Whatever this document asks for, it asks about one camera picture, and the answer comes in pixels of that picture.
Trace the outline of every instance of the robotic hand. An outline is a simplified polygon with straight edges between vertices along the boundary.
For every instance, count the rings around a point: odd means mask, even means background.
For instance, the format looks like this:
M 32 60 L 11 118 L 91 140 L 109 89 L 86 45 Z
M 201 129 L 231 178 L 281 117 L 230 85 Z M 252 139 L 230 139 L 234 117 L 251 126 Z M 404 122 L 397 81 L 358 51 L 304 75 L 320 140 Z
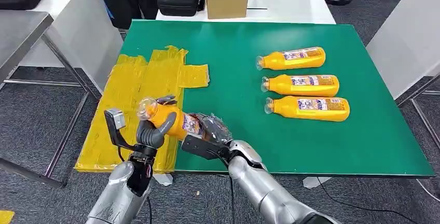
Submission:
M 86 224 L 130 223 L 141 210 L 151 188 L 153 163 L 157 149 L 163 145 L 164 135 L 176 120 L 170 113 L 158 128 L 141 120 L 137 127 L 136 144 L 127 144 L 119 129 L 125 127 L 121 110 L 112 108 L 104 112 L 113 145 L 132 150 L 128 161 L 115 167 L 108 184 L 89 213 Z
M 170 104 L 166 98 L 160 104 Z M 187 135 L 181 148 L 205 159 L 220 159 L 231 178 L 245 192 L 255 209 L 269 224 L 337 224 L 295 199 L 268 172 L 258 153 L 245 141 L 232 139 L 230 132 L 217 117 L 192 114 L 204 128 L 204 138 Z M 150 193 L 154 157 L 163 144 L 163 137 L 176 120 L 170 113 L 159 128 L 149 121 L 140 121 L 136 144 L 127 144 L 119 132 L 125 126 L 123 113 L 105 111 L 112 143 L 132 150 L 128 161 L 116 166 L 108 184 L 88 216 L 87 224 L 130 223 L 139 213 Z
M 194 115 L 205 128 L 205 139 L 187 135 L 181 148 L 208 160 L 221 159 L 232 180 L 238 183 L 267 223 L 339 223 L 295 199 L 267 172 L 261 157 L 248 143 L 231 138 L 220 119 L 213 115 Z

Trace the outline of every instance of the yellow bottle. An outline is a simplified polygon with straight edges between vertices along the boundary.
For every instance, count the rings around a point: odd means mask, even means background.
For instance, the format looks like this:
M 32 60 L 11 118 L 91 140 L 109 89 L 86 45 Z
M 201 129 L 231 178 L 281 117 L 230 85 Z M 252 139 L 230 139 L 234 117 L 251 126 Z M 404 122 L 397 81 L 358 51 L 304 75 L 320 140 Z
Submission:
M 257 57 L 257 69 L 270 68 L 272 70 L 281 70 L 320 67 L 324 64 L 324 61 L 325 52 L 321 47 L 276 51 L 265 57 Z
M 140 119 L 149 120 L 155 127 L 159 127 L 171 112 L 176 112 L 177 116 L 173 126 L 167 132 L 168 135 L 175 136 L 178 140 L 184 140 L 188 133 L 198 137 L 204 136 L 203 128 L 198 119 L 184 113 L 175 105 L 161 105 L 151 97 L 141 100 L 137 115 Z
M 339 81 L 334 75 L 279 75 L 263 77 L 261 89 L 285 95 L 333 97 L 339 90 Z
M 287 118 L 340 122 L 348 118 L 350 106 L 343 98 L 286 96 L 279 100 L 267 98 L 264 111 Z

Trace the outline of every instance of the black cable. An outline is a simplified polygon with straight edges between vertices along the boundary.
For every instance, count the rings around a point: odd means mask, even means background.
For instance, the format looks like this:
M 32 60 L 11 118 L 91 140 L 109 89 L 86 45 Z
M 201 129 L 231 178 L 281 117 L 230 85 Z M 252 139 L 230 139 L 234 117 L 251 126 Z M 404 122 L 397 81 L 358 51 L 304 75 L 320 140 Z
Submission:
M 150 224 L 153 223 L 153 213 L 151 210 L 151 202 L 150 202 L 150 197 L 147 197 L 147 203 L 148 203 L 148 209 L 150 210 Z
M 220 157 L 220 155 L 218 153 L 216 153 L 216 152 L 214 152 L 212 150 L 207 150 L 207 152 L 209 152 L 209 153 L 211 153 L 213 155 L 216 155 L 222 161 L 222 163 L 226 166 L 226 168 L 228 168 L 228 165 L 229 165 L 228 162 L 224 158 Z M 231 186 L 232 224 L 235 224 L 235 208 L 234 208 L 234 200 L 233 200 L 233 182 L 232 182 L 232 177 L 231 176 L 229 176 L 229 184 Z
M 123 159 L 122 155 L 121 155 L 121 147 L 118 146 L 118 155 L 119 158 L 121 159 L 122 162 L 124 162 L 125 160 Z
M 350 206 L 350 207 L 354 207 L 354 208 L 358 208 L 358 209 L 362 209 L 362 210 L 367 210 L 367 211 L 395 213 L 395 214 L 400 215 L 400 216 L 402 216 L 403 218 L 405 218 L 405 219 L 411 221 L 412 223 L 418 224 L 417 222 L 413 221 L 413 220 L 410 219 L 409 217 L 406 217 L 406 216 L 402 215 L 401 213 L 399 213 L 399 212 L 397 212 L 397 211 L 394 211 L 394 210 L 365 208 L 365 207 L 355 206 L 355 205 L 352 205 L 352 204 L 350 204 L 350 203 L 340 202 L 340 201 L 334 199 L 333 197 L 331 197 L 331 196 L 328 194 L 327 190 L 324 188 L 324 185 L 322 185 L 321 181 L 319 180 L 319 177 L 317 177 L 317 179 L 318 179 L 318 182 L 319 182 L 319 184 L 321 185 L 322 189 L 323 189 L 324 192 L 327 194 L 327 196 L 328 196 L 330 199 L 332 199 L 333 201 L 337 202 L 337 203 L 340 203 L 340 204 L 343 204 L 343 205 L 347 205 L 347 206 Z

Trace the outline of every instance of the green table mat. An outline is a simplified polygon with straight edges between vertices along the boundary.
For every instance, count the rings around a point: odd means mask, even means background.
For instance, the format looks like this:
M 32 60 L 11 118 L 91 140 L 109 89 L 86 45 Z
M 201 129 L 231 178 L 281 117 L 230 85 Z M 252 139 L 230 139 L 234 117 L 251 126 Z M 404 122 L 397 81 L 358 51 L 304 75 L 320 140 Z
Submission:
M 143 55 L 174 45 L 189 50 L 187 64 L 208 64 L 207 88 L 185 89 L 183 110 L 214 113 L 234 138 L 247 141 L 271 173 L 433 176 L 419 144 L 396 107 L 351 25 L 134 20 L 121 53 Z M 319 68 L 258 71 L 255 58 L 276 50 L 321 46 Z M 336 96 L 349 101 L 344 122 L 290 119 L 264 112 L 263 76 L 336 75 Z M 179 149 L 176 171 L 225 171 Z

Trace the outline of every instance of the black case handle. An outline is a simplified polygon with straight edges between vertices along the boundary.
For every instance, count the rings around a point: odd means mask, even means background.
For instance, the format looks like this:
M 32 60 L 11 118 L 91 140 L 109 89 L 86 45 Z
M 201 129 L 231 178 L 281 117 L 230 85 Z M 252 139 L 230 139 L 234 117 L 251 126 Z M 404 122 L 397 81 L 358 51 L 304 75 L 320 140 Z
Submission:
M 205 9 L 205 0 L 199 0 L 199 4 L 197 5 L 197 11 L 202 11 Z

